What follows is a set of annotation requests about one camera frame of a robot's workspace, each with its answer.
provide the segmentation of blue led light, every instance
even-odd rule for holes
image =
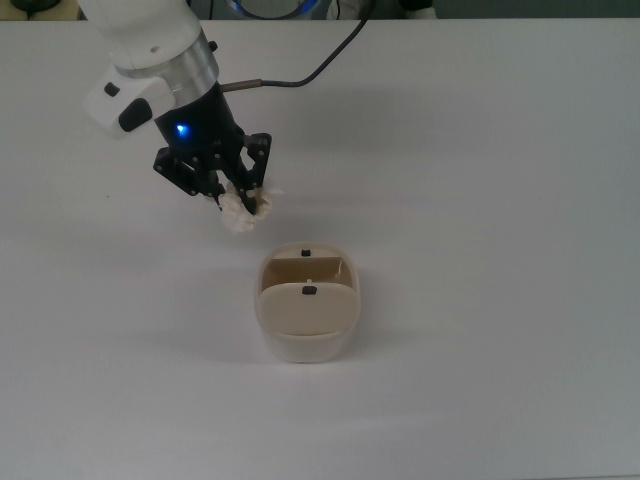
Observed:
[[[176,130],[178,131],[178,136],[181,138],[185,138],[189,135],[189,127],[186,125],[176,125]]]

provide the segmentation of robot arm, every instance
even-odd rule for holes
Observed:
[[[222,171],[255,214],[271,136],[247,136],[218,84],[215,43],[207,42],[184,0],[80,0],[102,33],[112,65],[85,109],[110,134],[124,136],[154,120],[167,142],[154,169],[189,195],[218,201]],[[247,149],[251,169],[240,153]]]

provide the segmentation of white cloth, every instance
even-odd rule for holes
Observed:
[[[258,208],[255,215],[251,215],[242,204],[242,200],[232,183],[227,185],[226,193],[220,195],[218,201],[222,208],[222,223],[233,234],[250,232],[258,222],[264,219],[273,208],[273,195],[281,195],[282,190],[274,187],[265,180],[262,187],[255,191]]]

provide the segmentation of black cable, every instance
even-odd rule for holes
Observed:
[[[340,52],[342,52],[342,50],[344,50],[347,47],[347,45],[349,45],[351,43],[351,40],[356,38],[358,33],[360,33],[360,30],[362,30],[364,28],[365,24],[367,23],[367,20],[368,20],[368,18],[360,20],[360,23],[353,30],[353,32],[351,32],[351,34],[340,45],[338,45],[338,48],[336,48],[331,53],[331,55],[329,55],[327,57],[327,59],[324,62],[322,62],[320,64],[320,66],[318,68],[316,68],[316,70],[311,75],[309,75],[307,78],[304,78],[304,79],[299,80],[297,82],[282,82],[282,81],[278,81],[278,80],[262,80],[262,86],[263,87],[298,88],[298,87],[304,87],[308,83],[311,83],[318,75],[320,75],[322,73],[322,71],[325,68],[327,68],[327,66],[331,62],[333,62],[333,60],[338,55],[340,55]]]
[[[329,55],[327,59],[324,62],[322,62],[322,64],[320,64],[320,66],[316,68],[315,71],[311,75],[309,75],[307,78],[303,78],[302,80],[299,80],[297,82],[283,82],[280,80],[262,80],[258,78],[255,80],[245,80],[242,82],[233,82],[233,83],[227,83],[226,85],[221,85],[222,91],[235,92],[237,90],[248,90],[250,88],[259,88],[259,87],[282,87],[282,88],[304,87],[305,85],[313,81],[318,75],[320,75],[323,72],[323,70],[327,68],[327,66],[338,55],[340,55],[340,52],[342,52],[347,47],[347,45],[349,45],[351,41],[354,38],[356,38],[356,36],[364,28],[367,21],[371,17],[371,11],[373,10],[375,3],[376,3],[375,1],[371,2],[371,4],[369,5],[369,8],[367,8],[367,10],[363,14],[362,20],[360,20],[360,23],[358,23],[358,26],[353,29],[353,32],[351,32],[349,36],[345,38],[344,41],[340,45],[338,45],[338,47],[331,53],[331,55]]]

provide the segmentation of beige container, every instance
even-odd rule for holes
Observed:
[[[358,272],[339,248],[292,243],[271,252],[256,285],[269,348],[289,362],[326,362],[349,342],[360,315]]]

